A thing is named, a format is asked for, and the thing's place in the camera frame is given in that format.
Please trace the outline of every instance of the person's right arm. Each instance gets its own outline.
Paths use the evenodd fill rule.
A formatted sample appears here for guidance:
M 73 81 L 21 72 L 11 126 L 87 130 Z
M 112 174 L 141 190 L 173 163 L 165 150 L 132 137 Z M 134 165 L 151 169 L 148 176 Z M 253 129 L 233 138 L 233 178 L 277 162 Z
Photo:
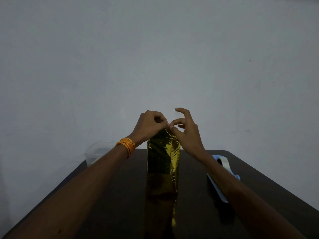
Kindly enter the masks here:
M 253 238 L 305 238 L 274 208 L 231 175 L 206 152 L 198 126 L 194 123 L 188 110 L 184 108 L 176 108 L 175 110 L 183 113 L 185 118 L 173 120 L 170 123 L 170 130 L 186 152 L 208 169 L 211 178 L 218 185 Z M 174 125 L 184 128 L 184 132 L 179 131 Z

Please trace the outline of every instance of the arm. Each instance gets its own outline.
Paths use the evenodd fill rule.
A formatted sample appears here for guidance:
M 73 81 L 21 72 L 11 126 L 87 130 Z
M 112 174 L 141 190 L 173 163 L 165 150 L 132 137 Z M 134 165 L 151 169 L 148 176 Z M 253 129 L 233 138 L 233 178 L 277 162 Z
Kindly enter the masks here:
M 253 238 L 305 238 L 274 208 L 237 180 L 205 151 L 198 126 L 188 110 L 184 108 L 175 110 L 182 112 L 185 118 L 172 121 L 171 131 L 177 136 L 182 147 L 208 169 L 211 178 Z M 179 131 L 174 125 L 184 128 L 184 132 Z
M 168 122 L 160 112 L 146 111 L 128 138 L 138 146 L 164 128 Z M 127 157 L 125 146 L 117 145 L 46 200 L 8 238 L 73 238 Z

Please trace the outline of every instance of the orange wristband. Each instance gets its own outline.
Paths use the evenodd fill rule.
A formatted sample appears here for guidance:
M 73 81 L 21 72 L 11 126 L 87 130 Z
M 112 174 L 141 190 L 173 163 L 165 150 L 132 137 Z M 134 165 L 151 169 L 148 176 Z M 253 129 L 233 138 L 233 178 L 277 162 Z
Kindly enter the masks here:
M 121 139 L 115 146 L 122 144 L 126 147 L 127 151 L 129 152 L 129 157 L 132 155 L 135 149 L 135 143 L 130 140 L 129 138 Z

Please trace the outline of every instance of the person's left arm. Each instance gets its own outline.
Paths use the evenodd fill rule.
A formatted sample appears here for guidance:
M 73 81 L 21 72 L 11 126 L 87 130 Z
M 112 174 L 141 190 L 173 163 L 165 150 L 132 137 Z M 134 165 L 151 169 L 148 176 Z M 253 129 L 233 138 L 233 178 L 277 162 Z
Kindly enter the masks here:
M 146 111 L 128 138 L 137 147 L 164 128 L 168 128 L 168 122 L 162 113 Z M 127 157 L 126 147 L 117 145 L 47 199 L 7 238 L 73 238 Z

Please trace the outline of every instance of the clear container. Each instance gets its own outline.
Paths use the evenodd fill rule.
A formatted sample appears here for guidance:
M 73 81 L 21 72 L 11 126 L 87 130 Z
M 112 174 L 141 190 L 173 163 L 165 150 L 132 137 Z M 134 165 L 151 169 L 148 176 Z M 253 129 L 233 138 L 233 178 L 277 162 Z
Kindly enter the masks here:
M 84 153 L 87 166 L 91 166 L 98 161 L 102 156 L 114 148 L 114 141 L 98 141 L 91 145 Z

